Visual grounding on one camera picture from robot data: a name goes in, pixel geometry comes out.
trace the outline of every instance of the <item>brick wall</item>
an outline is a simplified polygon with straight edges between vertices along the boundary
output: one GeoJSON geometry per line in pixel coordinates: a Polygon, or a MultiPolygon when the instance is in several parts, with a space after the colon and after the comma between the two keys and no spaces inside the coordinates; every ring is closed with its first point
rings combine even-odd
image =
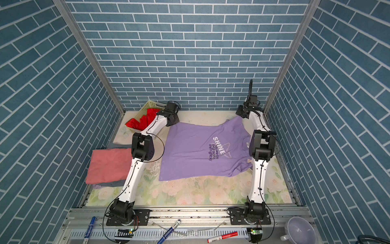
{"type": "Polygon", "coordinates": [[[127,110],[265,103],[309,0],[67,1],[127,110]]]}
{"type": "Polygon", "coordinates": [[[0,6],[0,243],[52,242],[119,114],[51,0],[0,6]]]}
{"type": "Polygon", "coordinates": [[[390,237],[389,13],[322,0],[270,110],[324,242],[390,237]]]}

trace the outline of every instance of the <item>red marker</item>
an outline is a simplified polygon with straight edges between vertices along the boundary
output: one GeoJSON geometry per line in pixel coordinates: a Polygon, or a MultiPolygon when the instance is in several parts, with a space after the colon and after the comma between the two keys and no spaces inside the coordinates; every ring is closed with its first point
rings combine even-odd
{"type": "Polygon", "coordinates": [[[220,235],[220,236],[217,236],[217,237],[213,237],[213,238],[207,239],[207,243],[211,243],[213,241],[218,241],[218,240],[226,239],[226,238],[237,236],[237,235],[238,235],[237,232],[229,233],[229,234],[226,234],[226,235],[220,235]]]}

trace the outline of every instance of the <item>red cloth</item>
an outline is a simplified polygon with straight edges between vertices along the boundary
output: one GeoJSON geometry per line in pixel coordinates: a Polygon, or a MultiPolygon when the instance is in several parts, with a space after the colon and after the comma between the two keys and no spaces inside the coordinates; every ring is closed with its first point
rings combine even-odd
{"type": "Polygon", "coordinates": [[[158,111],[160,111],[160,109],[147,109],[146,115],[142,116],[139,122],[133,118],[127,121],[125,125],[136,130],[144,130],[152,123],[158,111]]]}
{"type": "Polygon", "coordinates": [[[131,166],[131,148],[93,150],[87,184],[125,180],[131,166]]]}

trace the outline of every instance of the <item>plastic basket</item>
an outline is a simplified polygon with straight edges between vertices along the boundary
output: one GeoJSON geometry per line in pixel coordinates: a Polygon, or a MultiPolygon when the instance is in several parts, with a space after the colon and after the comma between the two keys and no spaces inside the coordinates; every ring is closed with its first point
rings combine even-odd
{"type": "MultiPolygon", "coordinates": [[[[165,106],[166,106],[166,104],[164,104],[164,103],[159,103],[159,102],[149,100],[145,103],[144,106],[142,106],[142,108],[138,111],[138,113],[136,114],[136,116],[134,116],[134,118],[139,121],[142,116],[146,115],[148,109],[164,109],[165,106]]],[[[130,128],[130,127],[128,127],[128,129],[132,133],[141,132],[141,130],[137,130],[137,129],[130,128]]]]}

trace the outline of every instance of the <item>purple t-shirt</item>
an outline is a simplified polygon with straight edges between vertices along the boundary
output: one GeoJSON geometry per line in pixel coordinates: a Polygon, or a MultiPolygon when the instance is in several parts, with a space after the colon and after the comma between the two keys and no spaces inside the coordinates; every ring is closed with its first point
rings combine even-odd
{"type": "Polygon", "coordinates": [[[169,129],[160,181],[194,176],[235,176],[247,163],[250,135],[236,116],[218,126],[177,123],[169,129]]]}

